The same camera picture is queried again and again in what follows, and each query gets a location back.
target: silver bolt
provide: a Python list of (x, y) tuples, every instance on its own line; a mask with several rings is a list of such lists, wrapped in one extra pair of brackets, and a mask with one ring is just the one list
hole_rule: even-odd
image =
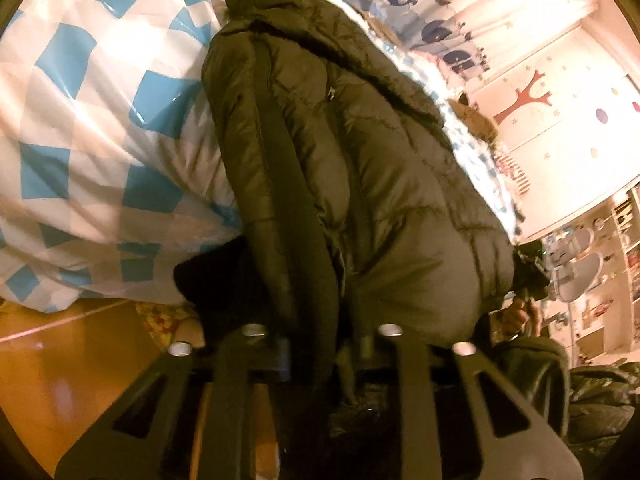
[(476, 345), (467, 341), (455, 343), (455, 345), (453, 345), (453, 351), (460, 356), (473, 355), (476, 353)]
[(378, 327), (378, 332), (380, 332), (380, 335), (383, 335), (384, 337), (398, 337), (402, 335), (402, 327), (392, 324), (380, 325)]
[(242, 335), (246, 337), (264, 337), (267, 335), (267, 329), (261, 324), (249, 323), (242, 327)]
[(175, 357), (187, 357), (187, 355), (191, 354), (193, 347), (189, 343), (184, 341), (176, 341), (175, 343), (171, 343), (168, 348), (169, 354)]

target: jacket zipper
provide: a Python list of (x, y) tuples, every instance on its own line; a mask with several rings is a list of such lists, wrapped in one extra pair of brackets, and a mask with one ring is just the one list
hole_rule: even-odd
[(369, 213), (365, 205), (362, 189), (360, 188), (360, 177), (355, 169), (351, 152), (345, 145), (344, 136), (346, 135), (342, 128), (342, 123), (338, 112), (335, 109), (334, 97), (335, 89), (329, 87), (327, 92), (327, 120), (329, 128), (338, 141), (342, 157), (347, 166), (349, 178), (349, 211), (347, 220), (347, 229), (351, 232), (354, 239), (353, 254), (352, 248), (346, 244), (344, 249), (349, 251), (345, 254), (345, 263), (348, 268), (348, 274), (357, 274), (360, 272), (366, 262), (370, 259), (371, 243), (373, 240), (373, 232), (370, 223)]

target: jacket hood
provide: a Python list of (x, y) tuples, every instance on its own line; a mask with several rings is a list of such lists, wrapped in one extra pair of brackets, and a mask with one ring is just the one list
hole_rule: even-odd
[(283, 36), (347, 65), (390, 102), (402, 102), (442, 127), (444, 121), (420, 86), (401, 74), (339, 7), (326, 0), (225, 0), (231, 22), (220, 34), (255, 29)]

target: blue and white checkered bedsheet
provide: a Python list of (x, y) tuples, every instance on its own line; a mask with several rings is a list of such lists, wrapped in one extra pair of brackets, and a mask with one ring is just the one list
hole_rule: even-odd
[[(0, 296), (44, 312), (81, 296), (176, 303), (175, 264), (239, 235), (200, 83), (223, 1), (22, 3), (0, 41)], [(372, 40), (434, 98), (513, 234), (504, 185), (437, 71)]]

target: hand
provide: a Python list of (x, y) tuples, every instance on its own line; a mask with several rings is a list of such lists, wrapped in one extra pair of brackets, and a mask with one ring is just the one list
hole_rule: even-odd
[(502, 310), (502, 333), (505, 337), (513, 337), (520, 333), (529, 321), (532, 325), (531, 335), (539, 337), (542, 331), (542, 316), (539, 306), (530, 302), (527, 307), (524, 301), (516, 298), (510, 306)]

